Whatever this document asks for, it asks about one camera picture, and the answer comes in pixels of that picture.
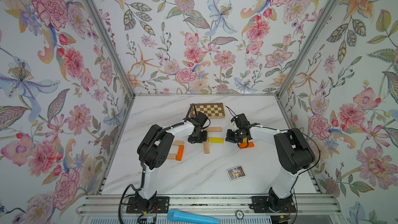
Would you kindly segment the orange block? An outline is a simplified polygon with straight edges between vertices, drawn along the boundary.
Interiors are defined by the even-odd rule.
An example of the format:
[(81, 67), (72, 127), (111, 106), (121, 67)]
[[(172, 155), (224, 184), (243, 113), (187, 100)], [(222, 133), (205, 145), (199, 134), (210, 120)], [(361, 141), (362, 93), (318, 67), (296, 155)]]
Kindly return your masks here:
[(240, 149), (246, 149), (246, 148), (253, 148), (255, 145), (253, 142), (249, 143), (242, 143), (238, 145)]
[(176, 160), (177, 161), (181, 161), (182, 160), (183, 153), (184, 153), (184, 146), (179, 146), (178, 152), (177, 152), (177, 155), (176, 155)]

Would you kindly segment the yellow-green block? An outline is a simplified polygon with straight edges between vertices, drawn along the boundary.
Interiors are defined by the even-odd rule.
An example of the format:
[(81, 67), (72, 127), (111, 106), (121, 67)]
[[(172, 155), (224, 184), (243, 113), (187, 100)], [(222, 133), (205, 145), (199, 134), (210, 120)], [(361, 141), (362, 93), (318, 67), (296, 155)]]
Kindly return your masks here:
[(224, 139), (223, 138), (209, 138), (208, 140), (210, 143), (215, 143), (215, 144), (223, 144), (224, 143)]

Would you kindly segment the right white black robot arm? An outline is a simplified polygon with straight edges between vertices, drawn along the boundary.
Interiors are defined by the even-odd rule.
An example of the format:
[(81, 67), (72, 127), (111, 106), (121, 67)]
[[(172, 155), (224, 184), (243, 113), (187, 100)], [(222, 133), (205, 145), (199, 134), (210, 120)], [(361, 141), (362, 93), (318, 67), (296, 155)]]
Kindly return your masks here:
[(275, 146), (280, 172), (268, 191), (266, 206), (272, 212), (279, 212), (292, 202), (293, 188), (298, 177), (310, 168), (316, 156), (304, 134), (297, 128), (279, 130), (250, 123), (245, 114), (231, 119), (226, 141), (248, 148), (251, 140), (260, 140)]

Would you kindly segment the orange block front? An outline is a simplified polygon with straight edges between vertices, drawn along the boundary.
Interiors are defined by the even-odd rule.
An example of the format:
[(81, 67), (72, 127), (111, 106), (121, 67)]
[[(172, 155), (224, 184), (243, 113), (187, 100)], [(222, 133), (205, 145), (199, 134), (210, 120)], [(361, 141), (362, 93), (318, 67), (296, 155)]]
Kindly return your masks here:
[(176, 155), (176, 160), (177, 161), (181, 161), (182, 160), (183, 153), (184, 153), (184, 146), (179, 146), (178, 152), (177, 152), (177, 155)]

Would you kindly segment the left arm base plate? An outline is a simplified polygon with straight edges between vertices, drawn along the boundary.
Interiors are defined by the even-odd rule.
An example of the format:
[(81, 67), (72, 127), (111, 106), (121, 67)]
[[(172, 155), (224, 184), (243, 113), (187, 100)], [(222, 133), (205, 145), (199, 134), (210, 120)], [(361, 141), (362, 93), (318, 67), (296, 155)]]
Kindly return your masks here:
[(170, 197), (152, 197), (149, 200), (140, 195), (129, 197), (126, 207), (127, 214), (167, 214), (170, 207)]

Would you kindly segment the natural block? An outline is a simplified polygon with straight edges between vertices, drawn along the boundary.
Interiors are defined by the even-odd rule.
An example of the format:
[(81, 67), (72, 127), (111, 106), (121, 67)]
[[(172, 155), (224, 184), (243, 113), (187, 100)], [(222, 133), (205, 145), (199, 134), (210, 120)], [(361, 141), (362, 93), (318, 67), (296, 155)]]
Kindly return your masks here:
[(208, 132), (222, 132), (222, 127), (208, 127), (206, 128)]
[(210, 144), (209, 141), (204, 142), (204, 153), (210, 154)]
[(184, 141), (174, 141), (173, 146), (184, 146)]
[(173, 154), (173, 153), (170, 153), (170, 154), (168, 154), (167, 159), (168, 160), (176, 160), (177, 159), (177, 155)]

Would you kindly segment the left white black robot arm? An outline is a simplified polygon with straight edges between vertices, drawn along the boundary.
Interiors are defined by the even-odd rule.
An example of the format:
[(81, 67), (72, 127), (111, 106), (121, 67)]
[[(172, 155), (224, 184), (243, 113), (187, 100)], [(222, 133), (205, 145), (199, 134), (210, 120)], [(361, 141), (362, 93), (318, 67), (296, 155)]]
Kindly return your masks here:
[(134, 199), (139, 204), (149, 207), (154, 203), (157, 194), (154, 185), (157, 169), (166, 161), (173, 142), (184, 137), (187, 137), (191, 144), (206, 142), (205, 124), (208, 122), (208, 117), (198, 112), (194, 118), (187, 115), (183, 122), (168, 127), (163, 128), (157, 124), (151, 126), (137, 149), (142, 167), (140, 187), (129, 185), (134, 190)]

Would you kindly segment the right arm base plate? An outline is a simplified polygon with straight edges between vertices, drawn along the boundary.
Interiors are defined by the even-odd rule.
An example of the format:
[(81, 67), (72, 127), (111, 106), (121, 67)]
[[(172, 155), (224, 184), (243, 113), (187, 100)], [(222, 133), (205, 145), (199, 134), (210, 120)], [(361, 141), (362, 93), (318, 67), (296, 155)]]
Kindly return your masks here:
[(250, 209), (255, 213), (296, 213), (296, 205), (291, 197), (286, 199), (278, 199), (268, 196), (253, 196), (251, 197)]

